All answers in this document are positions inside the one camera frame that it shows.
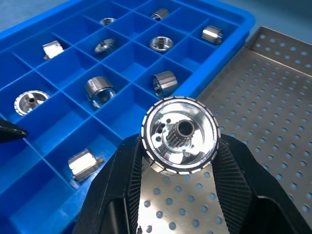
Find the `blue storage bin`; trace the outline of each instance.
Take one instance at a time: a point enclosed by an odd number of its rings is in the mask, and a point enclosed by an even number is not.
[[[167,8],[169,16],[149,16]],[[102,18],[116,18],[107,26]],[[72,226],[92,179],[73,181],[67,160],[83,149],[109,160],[121,140],[140,130],[158,101],[152,75],[171,70],[175,95],[196,97],[243,45],[254,18],[237,8],[203,0],[71,0],[0,34],[0,117],[29,132],[28,139],[0,145],[0,233],[57,234]],[[223,29],[217,47],[202,30]],[[149,48],[168,36],[173,48]],[[113,37],[119,48],[93,53]],[[58,40],[64,52],[45,61],[42,45]],[[106,76],[117,96],[91,108],[84,85]],[[50,98],[25,116],[14,109],[18,95],[41,90]]]

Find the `splined hub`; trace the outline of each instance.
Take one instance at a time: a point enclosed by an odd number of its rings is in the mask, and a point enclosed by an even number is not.
[[[149,109],[141,135],[149,165],[171,176],[207,167],[216,156],[220,130],[202,103],[178,96],[167,97]]]

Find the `central bore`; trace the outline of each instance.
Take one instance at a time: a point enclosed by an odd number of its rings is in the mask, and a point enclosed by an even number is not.
[[[194,125],[187,120],[181,121],[177,128],[184,137],[190,137],[194,133]]]

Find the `black object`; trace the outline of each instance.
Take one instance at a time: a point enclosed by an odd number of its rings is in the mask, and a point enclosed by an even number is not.
[[[136,234],[143,157],[140,135],[121,143],[93,180],[73,234]],[[221,135],[212,162],[230,234],[312,234],[277,180],[245,144]]]
[[[0,143],[27,137],[27,131],[19,126],[0,119]]]

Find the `metal fitting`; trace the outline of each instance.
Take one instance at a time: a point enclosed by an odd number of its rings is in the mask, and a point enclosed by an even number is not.
[[[95,158],[90,150],[85,149],[68,160],[73,179],[82,181],[90,176],[104,162],[103,158]]]
[[[219,45],[222,43],[222,29],[209,25],[203,30],[201,38]]]
[[[151,18],[157,21],[161,21],[167,15],[169,15],[169,11],[165,8],[160,8],[158,11],[155,11],[151,14]]]
[[[115,18],[104,18],[104,19],[101,19],[99,21],[99,23],[102,25],[108,25],[108,24],[114,22],[115,20],[116,20]]]
[[[45,56],[43,57],[44,60],[49,60],[64,52],[63,47],[57,40],[43,45],[43,50],[45,52]]]
[[[177,80],[172,71],[165,71],[153,76],[155,95],[159,98],[170,96],[177,89]]]
[[[147,111],[141,137],[149,165],[171,176],[206,168],[217,154],[221,133],[201,102],[178,96],[167,97]]]
[[[93,108],[98,109],[116,95],[116,90],[105,77],[93,77],[88,80],[85,89]]]
[[[173,47],[173,41],[168,37],[154,37],[150,42],[150,47],[158,52],[166,52]]]
[[[31,112],[35,107],[41,105],[49,98],[49,95],[42,91],[31,90],[19,95],[14,102],[16,112],[24,116]]]
[[[109,55],[117,49],[117,43],[114,38],[108,38],[106,40],[101,41],[94,48],[94,53],[99,54],[103,53],[104,55]]]

